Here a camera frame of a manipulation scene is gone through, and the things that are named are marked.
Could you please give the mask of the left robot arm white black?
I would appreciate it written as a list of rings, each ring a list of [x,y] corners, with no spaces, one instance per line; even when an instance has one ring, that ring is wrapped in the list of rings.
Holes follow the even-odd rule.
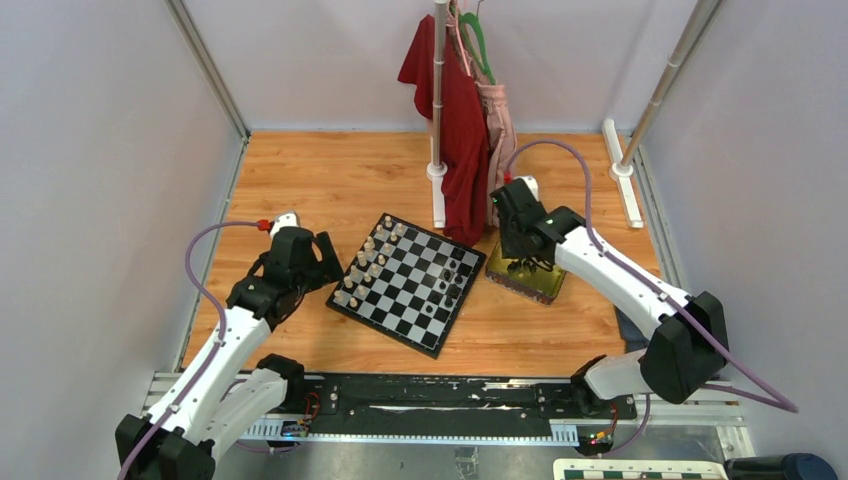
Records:
[[[307,294],[340,281],[343,270],[329,234],[301,227],[295,212],[252,225],[269,234],[270,247],[225,302],[186,271],[218,323],[170,389],[145,414],[128,414],[117,426],[119,478],[210,479],[220,458],[266,413],[309,404],[305,368],[295,360],[270,354],[244,381],[236,376]]]

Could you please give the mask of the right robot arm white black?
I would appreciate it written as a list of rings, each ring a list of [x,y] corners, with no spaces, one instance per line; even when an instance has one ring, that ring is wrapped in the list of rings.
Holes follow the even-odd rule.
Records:
[[[656,394],[681,404],[727,363],[724,311],[712,294],[691,295],[653,276],[568,207],[546,211],[528,178],[517,178],[492,195],[499,217],[502,254],[512,260],[556,265],[591,285],[647,339],[645,348],[601,355],[570,378],[571,403],[596,417],[617,397]]]

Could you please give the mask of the yellow square tin box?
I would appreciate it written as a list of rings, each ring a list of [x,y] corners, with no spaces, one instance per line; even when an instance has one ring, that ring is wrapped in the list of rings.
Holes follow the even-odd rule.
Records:
[[[551,271],[539,269],[533,274],[509,274],[507,265],[514,261],[492,256],[486,264],[485,277],[493,283],[542,305],[551,305],[558,297],[566,272],[555,266]]]

